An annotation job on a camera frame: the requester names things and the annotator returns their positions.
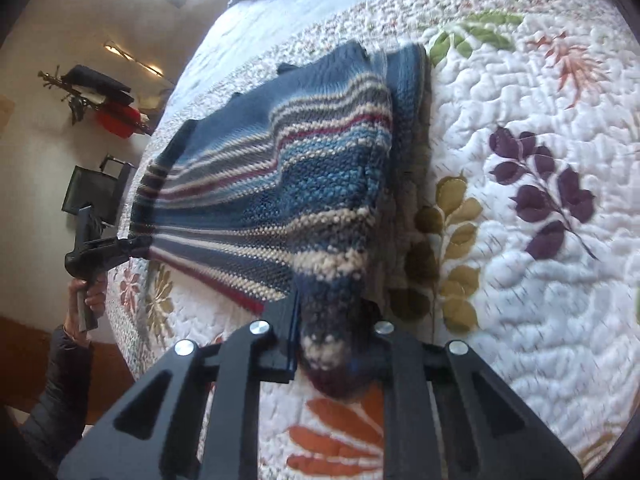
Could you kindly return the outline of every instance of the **purple leaf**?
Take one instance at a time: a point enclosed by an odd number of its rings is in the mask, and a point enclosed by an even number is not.
[[[544,191],[529,184],[521,186],[516,196],[516,213],[525,222],[540,222],[551,214],[552,205]]]
[[[594,195],[587,189],[581,189],[574,197],[574,202],[569,204],[569,213],[583,224],[591,220],[594,212]]]
[[[574,171],[574,168],[568,166],[560,175],[558,175],[558,193],[560,194],[560,203],[562,207],[568,207],[577,200],[580,191],[580,175]]]
[[[534,260],[549,260],[554,258],[564,242],[564,224],[560,220],[545,225],[536,234],[525,249]]]
[[[501,162],[493,171],[490,171],[498,184],[508,186],[514,182],[519,181],[520,177],[524,175],[524,168],[516,162]]]
[[[520,134],[520,147],[522,148],[522,156],[520,160],[524,160],[536,149],[536,134],[533,132],[522,132]]]
[[[547,180],[556,170],[553,153],[551,153],[551,150],[544,144],[536,148],[533,161],[536,163],[536,171],[543,180]]]
[[[507,128],[498,126],[495,133],[489,136],[489,147],[496,155],[504,158],[518,158],[520,147]]]

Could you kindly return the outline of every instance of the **human hand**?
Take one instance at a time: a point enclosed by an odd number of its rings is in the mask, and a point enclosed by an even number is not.
[[[72,280],[69,283],[68,309],[66,310],[64,329],[68,336],[82,346],[89,346],[89,338],[86,332],[79,330],[78,291],[86,287],[85,280]],[[96,318],[104,314],[104,301],[106,299],[107,275],[100,274],[95,283],[86,292],[86,305],[93,311]]]

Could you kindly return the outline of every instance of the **wooden floor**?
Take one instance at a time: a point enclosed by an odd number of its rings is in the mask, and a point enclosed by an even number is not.
[[[50,334],[0,316],[0,402],[29,413],[42,393]],[[94,364],[87,424],[96,420],[133,384],[116,345],[92,343]]]

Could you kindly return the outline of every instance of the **chair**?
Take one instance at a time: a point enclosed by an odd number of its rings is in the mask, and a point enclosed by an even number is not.
[[[109,161],[122,165],[117,177],[104,173]],[[66,188],[62,211],[77,215],[83,207],[92,205],[96,216],[108,225],[115,225],[122,195],[134,169],[132,164],[107,155],[100,164],[100,171],[76,166]]]

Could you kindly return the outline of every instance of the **white quilted bedspread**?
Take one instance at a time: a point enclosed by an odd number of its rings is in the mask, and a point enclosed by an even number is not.
[[[432,62],[402,193],[381,200],[371,297],[424,340],[464,338],[591,470],[640,384],[640,46],[608,0],[362,1],[174,104],[137,179],[185,119],[351,38],[419,41]],[[133,260],[110,273],[108,315],[135,374],[251,320]],[[261,478],[381,478],[379,401],[265,384]]]

